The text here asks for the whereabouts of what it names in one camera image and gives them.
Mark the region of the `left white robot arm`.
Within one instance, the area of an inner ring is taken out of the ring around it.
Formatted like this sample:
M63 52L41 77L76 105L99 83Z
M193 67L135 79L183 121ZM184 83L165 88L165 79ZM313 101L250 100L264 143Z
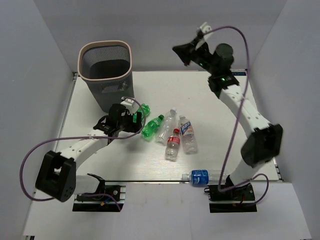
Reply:
M88 173L78 175L78 168L93 154L119 138L120 132L135 136L142 128L143 111L130 99L113 104L91 132L73 145L45 154L35 187L52 198L66 202L73 195L105 196L104 179Z

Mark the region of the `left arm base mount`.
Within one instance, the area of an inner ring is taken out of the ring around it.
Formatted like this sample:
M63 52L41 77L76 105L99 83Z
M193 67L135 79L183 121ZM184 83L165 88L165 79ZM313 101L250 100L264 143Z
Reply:
M101 195L86 196L76 195L73 201L73 212L91 213L117 213L124 206L126 198L125 185L105 184L101 190Z

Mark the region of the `green bottle bin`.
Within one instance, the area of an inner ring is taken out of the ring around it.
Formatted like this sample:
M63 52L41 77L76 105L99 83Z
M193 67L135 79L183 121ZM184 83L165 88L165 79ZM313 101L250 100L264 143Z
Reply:
M148 117L150 114L150 106L146 105L145 103L141 104L142 108L139 108L135 114L133 115L133 122L136 123L137 122L137 117L138 117L138 113L141 113L141 123L143 124L145 117Z

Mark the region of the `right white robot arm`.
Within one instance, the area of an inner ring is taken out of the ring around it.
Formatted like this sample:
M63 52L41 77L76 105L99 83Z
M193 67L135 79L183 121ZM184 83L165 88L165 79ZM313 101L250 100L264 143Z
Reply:
M242 95L239 81L231 72L234 62L233 48L219 44L213 53L205 42L197 47L197 41L177 45L172 50L185 66L194 62L211 75L208 78L210 90L238 118L247 137L240 154L241 161L226 179L226 195L236 200L244 193L244 185L251 180L265 164L280 153L283 128L272 124Z

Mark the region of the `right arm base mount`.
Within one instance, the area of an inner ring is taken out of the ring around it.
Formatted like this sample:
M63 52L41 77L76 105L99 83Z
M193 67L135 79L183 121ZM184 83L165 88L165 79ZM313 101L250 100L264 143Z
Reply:
M208 185L204 189L208 194L210 213L255 213L257 206L253 186L245 186L229 191L218 191L218 185Z

